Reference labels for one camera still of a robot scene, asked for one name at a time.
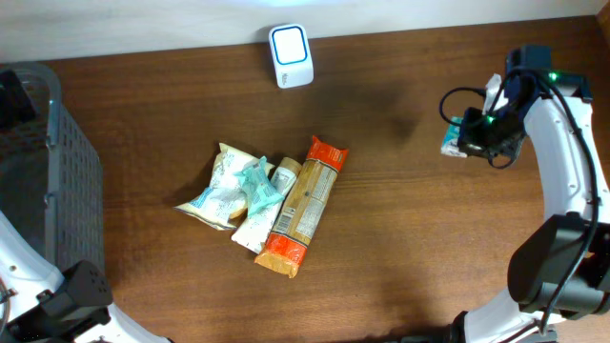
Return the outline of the grey plastic mesh basket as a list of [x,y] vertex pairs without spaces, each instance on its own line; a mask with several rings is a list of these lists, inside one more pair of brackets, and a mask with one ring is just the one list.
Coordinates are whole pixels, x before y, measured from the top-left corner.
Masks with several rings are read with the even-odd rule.
[[81,260],[105,267],[103,168],[63,104],[52,69],[2,66],[22,83],[35,119],[1,128],[1,210],[36,252],[64,271]]

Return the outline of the white cream snack bag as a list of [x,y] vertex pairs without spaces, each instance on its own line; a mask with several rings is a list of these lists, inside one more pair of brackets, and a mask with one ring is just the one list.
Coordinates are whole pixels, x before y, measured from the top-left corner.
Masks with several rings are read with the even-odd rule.
[[[240,189],[234,174],[261,157],[257,158],[225,143],[220,143],[219,148],[209,185],[194,199],[174,208],[216,230],[230,231],[236,229],[239,218],[248,211],[246,194]],[[274,164],[269,164],[270,167],[266,168],[268,177],[275,167]]]

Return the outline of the white barcode scanner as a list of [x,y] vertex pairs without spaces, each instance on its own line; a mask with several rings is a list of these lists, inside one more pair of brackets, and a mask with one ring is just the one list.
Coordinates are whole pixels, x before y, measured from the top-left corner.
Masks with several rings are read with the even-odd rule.
[[276,84],[297,88],[314,81],[313,59],[306,30],[298,24],[275,26],[268,34]]

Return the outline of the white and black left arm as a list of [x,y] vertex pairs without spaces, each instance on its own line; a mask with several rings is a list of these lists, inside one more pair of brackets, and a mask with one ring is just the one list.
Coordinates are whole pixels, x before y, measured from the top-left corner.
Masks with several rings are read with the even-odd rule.
[[48,67],[1,69],[1,339],[160,342],[105,275],[103,168]]

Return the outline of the orange spaghetti packet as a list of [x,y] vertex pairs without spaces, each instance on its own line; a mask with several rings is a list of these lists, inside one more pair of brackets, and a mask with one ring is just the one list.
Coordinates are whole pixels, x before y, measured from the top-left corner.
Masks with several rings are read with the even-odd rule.
[[297,275],[349,151],[313,138],[306,160],[255,264]]

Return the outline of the white tube with gold cap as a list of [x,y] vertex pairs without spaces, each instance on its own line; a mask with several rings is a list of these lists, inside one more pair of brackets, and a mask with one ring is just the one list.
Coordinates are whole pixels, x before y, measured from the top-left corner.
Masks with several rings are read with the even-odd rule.
[[284,157],[281,160],[269,179],[271,184],[284,196],[284,199],[252,217],[247,216],[232,235],[233,242],[255,253],[262,251],[282,203],[295,184],[301,169],[301,164],[290,157]]

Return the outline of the green white tissue pack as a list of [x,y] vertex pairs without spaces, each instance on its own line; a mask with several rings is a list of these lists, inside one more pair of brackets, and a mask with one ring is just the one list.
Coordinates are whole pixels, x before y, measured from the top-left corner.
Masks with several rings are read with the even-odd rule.
[[455,126],[451,124],[448,127],[442,141],[440,153],[451,157],[466,158],[467,154],[462,152],[458,147],[458,138],[462,119],[460,117],[453,117],[452,121],[457,123],[457,125]]

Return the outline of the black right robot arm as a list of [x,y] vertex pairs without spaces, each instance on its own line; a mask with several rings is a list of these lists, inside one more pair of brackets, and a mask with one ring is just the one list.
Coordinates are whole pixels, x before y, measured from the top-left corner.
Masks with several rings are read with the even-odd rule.
[[592,133],[586,77],[557,71],[551,51],[526,45],[506,58],[504,75],[479,90],[481,108],[448,122],[441,151],[513,164],[535,149],[543,224],[511,257],[507,285],[459,314],[448,342],[553,342],[556,326],[609,310],[609,188]]

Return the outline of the teal plastic packet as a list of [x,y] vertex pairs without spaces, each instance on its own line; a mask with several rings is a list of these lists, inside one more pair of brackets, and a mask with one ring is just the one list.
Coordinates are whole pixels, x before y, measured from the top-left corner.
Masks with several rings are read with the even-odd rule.
[[271,184],[266,173],[267,167],[270,167],[270,164],[263,156],[257,162],[234,174],[240,189],[246,194],[248,217],[252,217],[284,199],[284,196]]

